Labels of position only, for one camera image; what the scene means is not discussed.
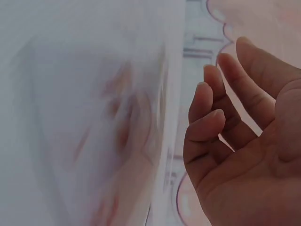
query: wavy outline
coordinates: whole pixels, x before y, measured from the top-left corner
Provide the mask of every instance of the wavy outline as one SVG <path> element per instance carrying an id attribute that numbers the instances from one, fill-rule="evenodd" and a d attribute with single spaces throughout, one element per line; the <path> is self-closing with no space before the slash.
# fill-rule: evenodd
<path id="1" fill-rule="evenodd" d="M 209 9 L 209 1 L 210 1 L 210 0 L 206 0 L 206 8 L 207 8 L 207 11 L 208 11 L 209 15 L 210 15 L 214 20 L 216 20 L 217 22 L 223 24 L 223 27 L 222 27 L 222 33 L 223 33 L 224 37 L 229 41 L 229 43 L 225 44 L 225 45 L 219 50 L 219 52 L 218 52 L 218 55 L 219 55 L 221 52 L 223 52 L 223 50 L 224 50 L 225 48 L 227 48 L 228 46 L 234 44 L 234 41 L 233 41 L 230 37 L 228 37 L 228 35 L 227 35 L 226 32 L 225 32 L 225 28 L 226 28 L 226 26 L 227 26 L 227 23 L 226 23 L 225 21 L 222 21 L 222 20 L 216 18 L 216 17 L 213 15 L 213 13 L 210 11 L 210 9 Z"/>

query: palm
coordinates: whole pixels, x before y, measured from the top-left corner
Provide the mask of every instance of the palm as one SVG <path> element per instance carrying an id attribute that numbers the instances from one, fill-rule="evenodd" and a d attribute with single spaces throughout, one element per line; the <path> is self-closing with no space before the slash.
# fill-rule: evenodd
<path id="1" fill-rule="evenodd" d="M 239 48 L 251 54 L 239 55 Z M 273 83 L 271 75 L 280 72 L 271 63 L 275 60 L 279 64 L 279 60 L 247 43 L 238 44 L 238 58 L 245 70 L 229 55 L 221 55 L 219 63 L 229 85 L 263 132 L 258 137 L 241 121 L 226 95 L 219 70 L 206 67 L 207 83 L 198 86 L 190 108 L 184 145 L 187 172 L 213 226 L 299 225 L 299 71 L 281 62 L 281 72 L 292 76 Z M 267 63 L 257 67 L 259 71 L 249 66 L 259 62 Z M 276 106 L 259 86 L 277 98 Z M 220 133 L 235 152 L 218 139 Z"/>

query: white surface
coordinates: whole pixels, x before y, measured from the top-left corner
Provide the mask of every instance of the white surface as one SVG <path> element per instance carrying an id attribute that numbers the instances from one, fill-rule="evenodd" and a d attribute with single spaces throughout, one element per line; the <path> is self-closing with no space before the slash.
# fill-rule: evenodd
<path id="1" fill-rule="evenodd" d="M 133 55 L 164 40 L 170 56 L 169 73 L 177 77 L 181 71 L 183 12 L 180 0 L 0 0 L 1 225 L 69 225 L 60 205 L 46 205 L 58 191 L 51 180 L 52 172 L 44 165 L 45 156 L 40 154 L 46 148 L 45 141 L 35 123 L 38 116 L 31 100 L 31 83 L 18 70 L 22 62 L 17 53 L 36 35 L 68 43 L 113 42 L 116 49 Z M 137 36 L 140 29 L 158 33 Z M 178 84 L 177 79 L 170 81 L 174 89 L 169 96 L 175 101 L 169 102 L 169 109 L 177 107 Z M 168 128 L 174 121 L 169 118 Z M 45 170 L 35 175 L 41 168 Z M 46 197 L 41 190 L 47 191 Z"/>

